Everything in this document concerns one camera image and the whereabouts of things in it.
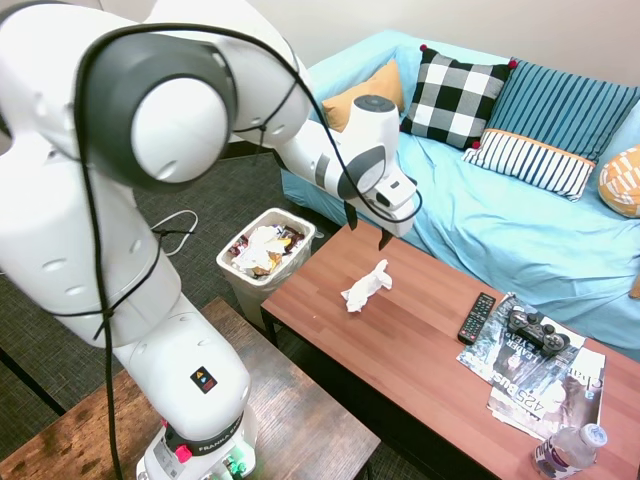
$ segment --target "floor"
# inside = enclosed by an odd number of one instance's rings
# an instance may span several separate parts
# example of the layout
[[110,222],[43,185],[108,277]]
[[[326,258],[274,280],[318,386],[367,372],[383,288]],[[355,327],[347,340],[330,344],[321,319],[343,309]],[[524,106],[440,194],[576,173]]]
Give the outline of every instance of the floor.
[[[239,306],[219,271],[215,257],[245,225],[270,207],[284,208],[316,224],[324,233],[319,248],[337,226],[284,198],[280,171],[270,154],[219,161],[212,172],[186,192],[174,195],[137,193],[139,209],[150,225],[183,209],[200,217],[197,234],[171,258],[182,278],[183,292],[198,307],[222,297]],[[189,216],[172,227],[190,226]],[[180,238],[167,238],[171,251]],[[279,335],[283,351],[296,363],[308,354],[300,340]],[[39,310],[4,276],[0,276],[0,346],[27,370],[64,408],[69,409],[104,382],[104,352],[85,345],[49,315]],[[0,459],[5,458],[56,416],[0,364]],[[372,458],[376,479],[425,480],[393,450],[382,445]]]

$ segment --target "magazine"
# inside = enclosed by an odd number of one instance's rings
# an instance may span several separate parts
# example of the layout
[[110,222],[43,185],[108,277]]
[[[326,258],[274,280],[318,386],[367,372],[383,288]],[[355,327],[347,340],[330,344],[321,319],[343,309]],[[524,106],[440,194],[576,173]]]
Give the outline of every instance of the magazine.
[[525,410],[542,418],[545,392],[569,371],[585,338],[544,317],[558,333],[569,337],[571,344],[557,355],[546,356],[532,342],[507,330],[509,313],[514,306],[527,313],[536,310],[514,294],[505,296],[484,324],[476,343],[466,347],[458,361],[504,393]]
[[600,423],[605,356],[583,348],[564,379],[552,385],[540,400],[545,414],[537,418],[508,395],[493,388],[487,407],[493,416],[540,440],[564,427]]

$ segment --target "game controller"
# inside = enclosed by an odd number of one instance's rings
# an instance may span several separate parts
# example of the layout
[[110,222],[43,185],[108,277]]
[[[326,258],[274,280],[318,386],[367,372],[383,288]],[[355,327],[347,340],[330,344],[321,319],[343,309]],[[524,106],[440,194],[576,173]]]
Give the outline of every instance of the game controller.
[[509,312],[507,330],[537,345],[543,354],[557,355],[571,344],[571,340],[563,333],[556,333],[553,325],[542,325],[543,318],[539,312],[527,314],[524,308],[516,305]]

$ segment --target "red button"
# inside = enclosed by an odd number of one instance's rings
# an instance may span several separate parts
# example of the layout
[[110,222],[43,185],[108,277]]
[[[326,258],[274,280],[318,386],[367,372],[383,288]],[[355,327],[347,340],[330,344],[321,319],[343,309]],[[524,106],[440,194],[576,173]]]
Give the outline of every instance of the red button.
[[178,457],[180,463],[187,463],[191,457],[193,457],[193,453],[191,453],[186,445],[180,445],[176,449],[176,457]]

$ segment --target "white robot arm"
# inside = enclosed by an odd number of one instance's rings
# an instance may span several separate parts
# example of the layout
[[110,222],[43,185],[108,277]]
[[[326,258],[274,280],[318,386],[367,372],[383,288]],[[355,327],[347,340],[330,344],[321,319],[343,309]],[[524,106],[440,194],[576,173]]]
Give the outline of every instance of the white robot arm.
[[362,97],[347,129],[328,137],[308,120],[304,66],[244,0],[159,0],[146,23],[169,22],[184,25],[151,33],[59,2],[0,13],[0,125],[13,139],[0,157],[0,269],[87,343],[106,345],[89,164],[113,352],[165,419],[139,478],[242,478],[255,465],[250,377],[181,294],[132,188],[187,188],[234,132],[377,212],[397,236],[411,228],[416,189],[395,161],[395,106]]

